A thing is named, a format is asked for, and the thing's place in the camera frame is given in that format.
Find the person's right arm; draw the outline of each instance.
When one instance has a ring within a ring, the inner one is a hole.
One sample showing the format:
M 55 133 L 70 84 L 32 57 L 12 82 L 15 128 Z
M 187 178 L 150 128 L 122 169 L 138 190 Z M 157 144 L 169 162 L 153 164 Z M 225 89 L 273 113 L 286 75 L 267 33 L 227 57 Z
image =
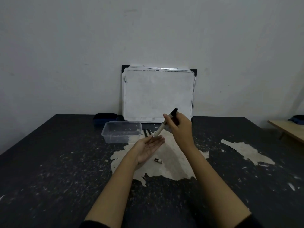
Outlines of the person's right arm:
M 171 118 L 164 114 L 176 143 L 188 159 L 197 181 L 203 188 L 218 226 L 220 228 L 237 226 L 251 212 L 195 147 L 191 121 L 181 113 L 177 113 L 176 117 L 179 126 L 176 126 Z

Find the person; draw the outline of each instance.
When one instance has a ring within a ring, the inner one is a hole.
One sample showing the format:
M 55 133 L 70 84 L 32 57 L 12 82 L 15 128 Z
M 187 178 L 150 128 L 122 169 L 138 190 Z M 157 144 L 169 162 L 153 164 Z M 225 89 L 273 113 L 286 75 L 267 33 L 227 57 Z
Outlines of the person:
M 218 227 L 262 227 L 196 148 L 192 138 L 191 121 L 182 113 L 176 114 L 178 126 L 168 115 L 164 114 L 164 118 L 193 169 Z M 165 138 L 162 136 L 149 136 L 134 144 L 81 223 L 81 228 L 121 226 L 136 166 L 148 160 L 164 142 Z

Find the black marker cap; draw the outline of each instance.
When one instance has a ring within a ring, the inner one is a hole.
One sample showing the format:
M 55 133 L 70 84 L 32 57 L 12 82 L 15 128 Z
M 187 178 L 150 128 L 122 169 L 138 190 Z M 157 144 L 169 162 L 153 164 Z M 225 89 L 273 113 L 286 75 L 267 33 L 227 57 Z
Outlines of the black marker cap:
M 172 110 L 172 112 L 170 113 L 170 115 L 171 115 L 172 117 L 175 117 L 177 111 L 178 111 L 178 109 L 175 108 L 174 110 Z

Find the black sleeve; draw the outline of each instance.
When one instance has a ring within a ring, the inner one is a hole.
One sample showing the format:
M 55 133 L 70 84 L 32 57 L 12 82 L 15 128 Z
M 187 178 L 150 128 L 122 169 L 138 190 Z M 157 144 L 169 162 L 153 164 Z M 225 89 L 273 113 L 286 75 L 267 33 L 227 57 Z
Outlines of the black sleeve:
M 251 214 L 247 218 L 245 218 L 240 224 L 238 224 L 235 228 L 263 228 L 263 226 Z
M 109 227 L 100 222 L 86 220 L 80 224 L 79 228 L 109 228 Z

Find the person's left arm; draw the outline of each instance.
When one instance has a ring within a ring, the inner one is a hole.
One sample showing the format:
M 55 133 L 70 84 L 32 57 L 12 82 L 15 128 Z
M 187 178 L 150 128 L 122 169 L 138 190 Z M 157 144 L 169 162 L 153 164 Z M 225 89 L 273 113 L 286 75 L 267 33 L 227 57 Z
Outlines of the person's left arm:
M 97 221 L 111 228 L 119 228 L 136 166 L 148 160 L 164 142 L 162 136 L 138 140 L 120 162 L 85 221 Z

